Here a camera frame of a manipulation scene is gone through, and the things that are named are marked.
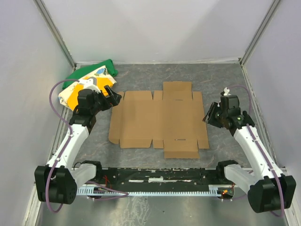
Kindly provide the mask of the brown cardboard box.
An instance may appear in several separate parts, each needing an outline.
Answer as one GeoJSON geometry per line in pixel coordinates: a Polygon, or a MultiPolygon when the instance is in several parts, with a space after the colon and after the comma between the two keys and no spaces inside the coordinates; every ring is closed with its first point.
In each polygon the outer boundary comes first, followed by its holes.
{"type": "Polygon", "coordinates": [[[209,149],[202,92],[165,81],[162,90],[126,91],[113,107],[109,141],[120,148],[164,150],[164,158],[198,159],[209,149]]]}

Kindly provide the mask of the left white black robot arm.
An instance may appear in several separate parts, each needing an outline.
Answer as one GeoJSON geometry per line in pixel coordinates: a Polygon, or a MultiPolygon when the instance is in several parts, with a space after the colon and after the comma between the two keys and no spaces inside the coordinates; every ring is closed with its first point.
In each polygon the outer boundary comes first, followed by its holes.
{"type": "Polygon", "coordinates": [[[46,165],[38,166],[34,172],[38,199],[46,204],[73,203],[77,189],[100,173],[100,162],[85,161],[76,170],[73,162],[96,123],[96,115],[117,106],[121,95],[106,85],[100,91],[84,88],[77,99],[62,144],[46,165]]]}

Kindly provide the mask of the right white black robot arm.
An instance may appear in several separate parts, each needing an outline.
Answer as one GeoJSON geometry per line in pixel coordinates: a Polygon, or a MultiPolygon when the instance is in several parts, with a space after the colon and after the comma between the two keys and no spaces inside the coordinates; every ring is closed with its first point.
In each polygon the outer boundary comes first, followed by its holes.
{"type": "Polygon", "coordinates": [[[290,208],[296,189],[293,176],[286,176],[275,164],[264,147],[251,116],[242,111],[236,95],[222,93],[220,101],[213,102],[203,122],[225,128],[243,149],[253,173],[250,174],[234,160],[221,161],[216,170],[247,195],[256,213],[271,212],[278,217],[290,208]]]}

